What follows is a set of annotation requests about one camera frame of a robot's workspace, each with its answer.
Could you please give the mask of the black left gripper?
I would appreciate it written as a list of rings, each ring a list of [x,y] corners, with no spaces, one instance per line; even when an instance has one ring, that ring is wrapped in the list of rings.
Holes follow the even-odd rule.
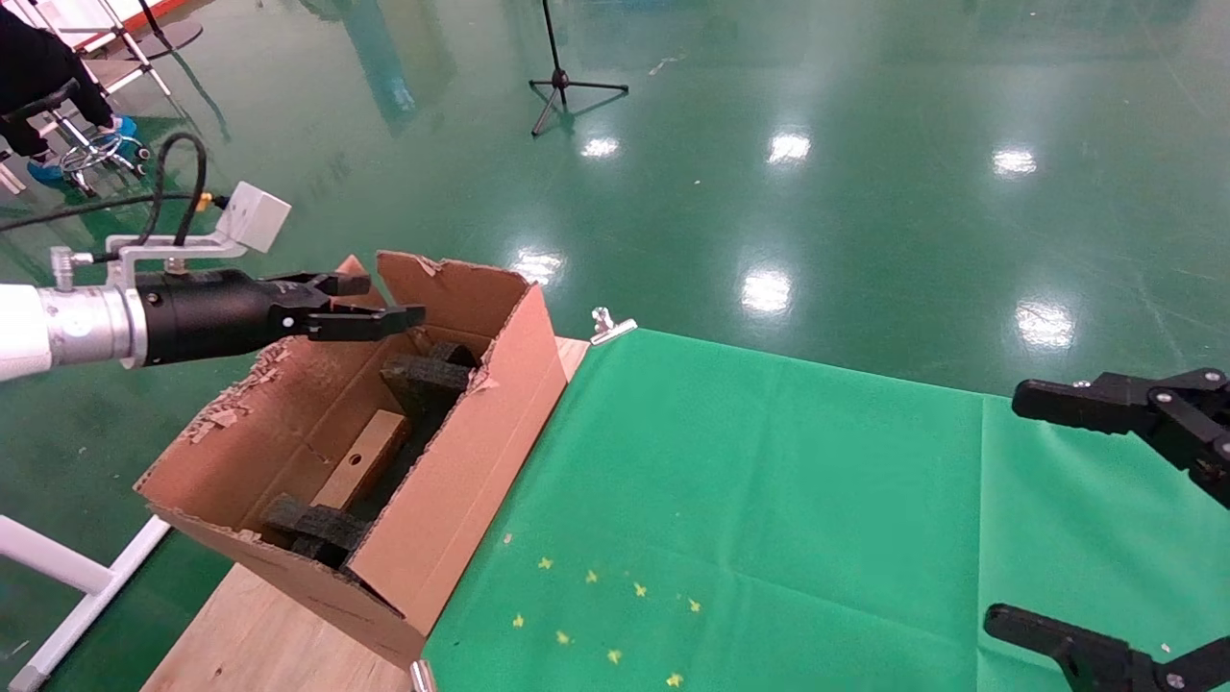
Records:
[[[335,304],[289,316],[294,297],[365,295],[364,273],[284,273],[264,281],[242,270],[137,275],[137,297],[145,320],[141,366],[232,358],[258,352],[287,334],[321,342],[378,342],[403,334],[427,318],[426,306],[358,309]]]

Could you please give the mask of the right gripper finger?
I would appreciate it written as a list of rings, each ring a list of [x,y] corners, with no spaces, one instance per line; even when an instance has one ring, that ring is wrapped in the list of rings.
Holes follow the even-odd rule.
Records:
[[[1213,691],[1229,680],[1229,638],[1159,663],[1128,642],[1011,605],[986,608],[983,628],[1050,658],[1073,691]]]
[[[1229,506],[1228,372],[1213,368],[1148,380],[1102,372],[1092,381],[1027,380],[1011,408],[1022,419],[1134,434],[1221,506]]]

